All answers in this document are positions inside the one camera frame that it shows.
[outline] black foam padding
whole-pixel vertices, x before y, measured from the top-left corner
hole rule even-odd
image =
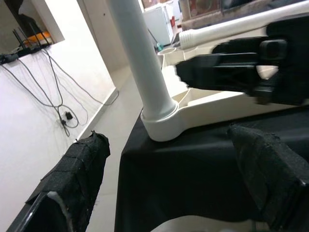
[[[33,232],[44,228],[44,232],[52,232],[55,231],[53,228],[57,228],[62,232],[84,232],[109,155],[109,142],[102,134],[93,132],[90,137],[72,144],[59,163],[41,180],[8,231]],[[50,199],[47,195],[50,192],[56,192],[61,203]]]
[[[276,135],[237,125],[228,134],[245,184],[269,226],[308,231],[309,164]]]

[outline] black tablecloth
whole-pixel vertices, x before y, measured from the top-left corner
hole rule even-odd
[[[186,215],[234,222],[261,219],[226,134],[230,123],[189,129],[159,143],[138,119],[121,157],[115,232],[149,232]],[[308,107],[233,123],[273,132],[309,160]]]

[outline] white pole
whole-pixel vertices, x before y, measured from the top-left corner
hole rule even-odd
[[[143,101],[143,118],[167,117],[177,105],[169,96],[138,0],[110,0],[109,6]]]
[[[262,28],[268,23],[287,15],[307,12],[309,12],[309,0],[201,29],[186,30],[179,34],[180,45],[183,50],[196,47],[210,41]]]

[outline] baseboard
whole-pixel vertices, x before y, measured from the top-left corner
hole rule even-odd
[[[112,101],[117,97],[118,90],[115,88],[113,92],[110,94],[109,98],[106,100],[106,102],[100,106],[100,108],[96,111],[96,113],[93,115],[93,117],[89,120],[86,127],[83,129],[83,131],[80,133],[80,135],[77,137],[77,140],[87,138],[91,135],[91,131],[93,131],[93,128],[97,125],[98,121],[100,120],[103,113],[107,110],[109,107],[107,104],[111,104]]]

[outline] tiled floor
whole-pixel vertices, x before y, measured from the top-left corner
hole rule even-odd
[[[96,132],[103,133],[109,138],[111,156],[106,162],[103,184],[87,232],[113,232],[114,230],[120,155],[142,108],[130,68],[122,69],[111,76],[120,94],[95,126]],[[228,229],[225,232],[248,232],[250,228],[250,222],[226,223],[189,216],[168,221],[153,232],[219,232],[222,229]]]

